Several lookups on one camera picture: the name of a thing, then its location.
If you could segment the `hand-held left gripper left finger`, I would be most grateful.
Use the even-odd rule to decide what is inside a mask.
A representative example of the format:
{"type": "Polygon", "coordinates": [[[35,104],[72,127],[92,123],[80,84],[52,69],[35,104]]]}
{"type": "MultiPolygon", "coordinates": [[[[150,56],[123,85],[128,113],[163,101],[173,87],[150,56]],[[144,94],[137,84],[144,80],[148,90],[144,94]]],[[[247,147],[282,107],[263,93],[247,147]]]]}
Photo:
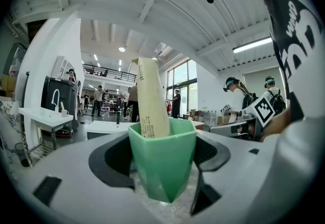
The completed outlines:
{"type": "Polygon", "coordinates": [[[162,223],[135,193],[127,132],[63,146],[14,186],[43,223],[162,223]]]}

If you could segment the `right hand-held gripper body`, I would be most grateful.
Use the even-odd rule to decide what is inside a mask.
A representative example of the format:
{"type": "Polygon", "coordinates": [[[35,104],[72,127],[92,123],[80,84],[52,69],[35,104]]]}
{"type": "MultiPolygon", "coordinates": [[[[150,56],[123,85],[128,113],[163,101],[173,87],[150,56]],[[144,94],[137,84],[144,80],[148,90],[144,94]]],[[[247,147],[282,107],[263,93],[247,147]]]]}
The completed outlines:
{"type": "Polygon", "coordinates": [[[258,98],[238,114],[237,120],[244,123],[241,134],[248,134],[251,140],[260,141],[265,126],[274,115],[275,111],[268,99],[258,98]]]}

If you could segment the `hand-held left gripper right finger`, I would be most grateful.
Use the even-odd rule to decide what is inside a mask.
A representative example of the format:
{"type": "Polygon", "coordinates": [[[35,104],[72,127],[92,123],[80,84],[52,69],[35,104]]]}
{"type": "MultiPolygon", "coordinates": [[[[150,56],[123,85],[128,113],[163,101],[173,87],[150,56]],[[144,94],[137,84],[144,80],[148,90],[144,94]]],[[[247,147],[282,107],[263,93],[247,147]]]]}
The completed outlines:
{"type": "Polygon", "coordinates": [[[320,130],[286,129],[252,142],[204,131],[190,223],[277,223],[304,199],[320,169],[320,130]]]}

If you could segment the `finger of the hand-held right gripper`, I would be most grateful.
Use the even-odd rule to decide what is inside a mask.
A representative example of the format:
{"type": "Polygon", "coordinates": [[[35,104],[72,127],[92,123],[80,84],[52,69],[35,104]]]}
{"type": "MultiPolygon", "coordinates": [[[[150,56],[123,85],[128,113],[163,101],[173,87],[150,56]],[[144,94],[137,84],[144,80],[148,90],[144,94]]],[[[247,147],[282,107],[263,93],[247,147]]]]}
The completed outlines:
{"type": "Polygon", "coordinates": [[[225,137],[238,138],[238,128],[240,127],[239,122],[222,124],[209,128],[209,132],[225,137]]]}

